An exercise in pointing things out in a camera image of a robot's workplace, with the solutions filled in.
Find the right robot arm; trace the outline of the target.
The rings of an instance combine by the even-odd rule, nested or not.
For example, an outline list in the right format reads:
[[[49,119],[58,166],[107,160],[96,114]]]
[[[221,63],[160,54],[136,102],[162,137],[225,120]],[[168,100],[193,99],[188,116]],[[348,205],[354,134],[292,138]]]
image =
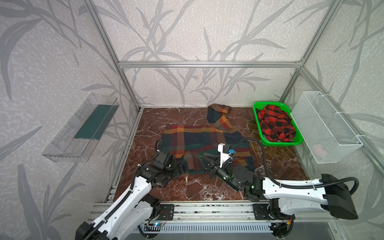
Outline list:
[[[328,212],[344,220],[358,219],[352,200],[359,181],[349,177],[338,180],[323,174],[320,179],[307,181],[272,180],[258,177],[244,166],[220,166],[220,157],[205,154],[199,157],[204,172],[217,177],[236,192],[243,192],[251,202],[268,200],[270,215],[293,216],[301,212]]]

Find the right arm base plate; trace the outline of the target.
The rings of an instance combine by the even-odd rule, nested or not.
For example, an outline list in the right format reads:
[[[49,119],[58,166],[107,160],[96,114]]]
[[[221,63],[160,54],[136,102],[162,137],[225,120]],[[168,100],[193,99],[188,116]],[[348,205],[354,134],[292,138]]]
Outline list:
[[[253,213],[255,220],[268,220],[274,222],[288,222],[295,220],[295,215],[287,215],[281,212],[279,204],[274,203],[256,203],[253,204]]]

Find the green plastic basket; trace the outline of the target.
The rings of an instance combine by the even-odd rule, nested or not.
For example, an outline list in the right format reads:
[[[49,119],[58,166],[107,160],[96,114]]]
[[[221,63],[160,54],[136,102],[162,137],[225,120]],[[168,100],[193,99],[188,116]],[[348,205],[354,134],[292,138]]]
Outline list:
[[[253,110],[263,145],[289,147],[303,142],[303,136],[287,105],[280,102],[256,102]]]

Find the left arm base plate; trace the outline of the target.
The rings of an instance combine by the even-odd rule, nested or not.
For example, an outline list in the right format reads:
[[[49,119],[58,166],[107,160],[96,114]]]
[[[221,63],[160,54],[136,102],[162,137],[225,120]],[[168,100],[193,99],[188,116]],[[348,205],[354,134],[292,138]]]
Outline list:
[[[160,204],[153,207],[152,213],[148,220],[171,221],[174,218],[175,205],[174,204]]]

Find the multicolour plaid shirt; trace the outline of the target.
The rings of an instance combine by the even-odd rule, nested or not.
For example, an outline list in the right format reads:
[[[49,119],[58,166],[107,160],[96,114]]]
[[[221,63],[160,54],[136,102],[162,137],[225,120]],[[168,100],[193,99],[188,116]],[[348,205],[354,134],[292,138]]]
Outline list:
[[[162,119],[162,150],[181,160],[190,175],[203,173],[198,157],[218,155],[219,144],[240,145],[234,164],[254,170],[253,153],[248,142],[242,141],[256,128],[251,108],[218,104],[207,108],[171,108]]]

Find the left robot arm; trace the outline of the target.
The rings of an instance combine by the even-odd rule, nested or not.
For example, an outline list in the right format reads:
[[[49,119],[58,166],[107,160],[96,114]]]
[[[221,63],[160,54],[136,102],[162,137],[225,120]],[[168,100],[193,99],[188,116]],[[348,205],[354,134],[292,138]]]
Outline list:
[[[154,187],[167,184],[184,174],[185,169],[172,154],[158,152],[149,162],[139,165],[130,186],[92,223],[82,223],[76,240],[124,240],[142,222],[160,214],[160,201],[151,195]]]

